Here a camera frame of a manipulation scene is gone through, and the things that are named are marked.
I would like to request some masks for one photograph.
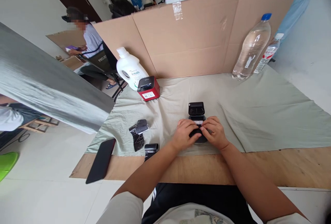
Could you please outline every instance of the blue bottle cap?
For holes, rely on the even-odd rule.
[[[270,20],[270,17],[271,17],[271,13],[265,13],[265,14],[262,16],[261,20]]]

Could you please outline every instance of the smartphone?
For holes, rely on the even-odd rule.
[[[115,142],[116,139],[110,139],[101,143],[96,158],[92,164],[90,173],[87,176],[86,184],[93,183],[105,178],[110,163],[110,157],[114,150]]]

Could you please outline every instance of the black pants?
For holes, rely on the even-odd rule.
[[[142,224],[152,224],[172,207],[196,203],[211,208],[235,224],[256,224],[245,198],[237,186],[206,184],[158,183],[156,197],[142,218]]]
[[[21,125],[24,125],[34,119],[37,119],[42,115],[42,113],[29,108],[21,103],[11,103],[9,105],[14,111],[19,112],[23,116],[23,122]]]
[[[80,71],[85,75],[88,75],[90,77],[100,79],[100,80],[103,80],[103,81],[107,81],[109,79],[108,76],[106,76],[101,70],[99,70],[94,65],[84,66],[80,69]]]

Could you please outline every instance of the wooden stool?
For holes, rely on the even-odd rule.
[[[47,115],[41,115],[40,117],[43,117],[45,119],[34,119],[23,126],[20,126],[19,128],[27,129],[36,133],[45,133],[47,128],[49,126],[57,126],[59,124],[59,120],[55,120]]]

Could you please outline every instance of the black shorts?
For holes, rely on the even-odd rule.
[[[237,186],[158,183],[155,189],[155,199],[145,212],[142,224],[153,224],[170,208],[186,203],[211,208],[235,224],[256,224]]]

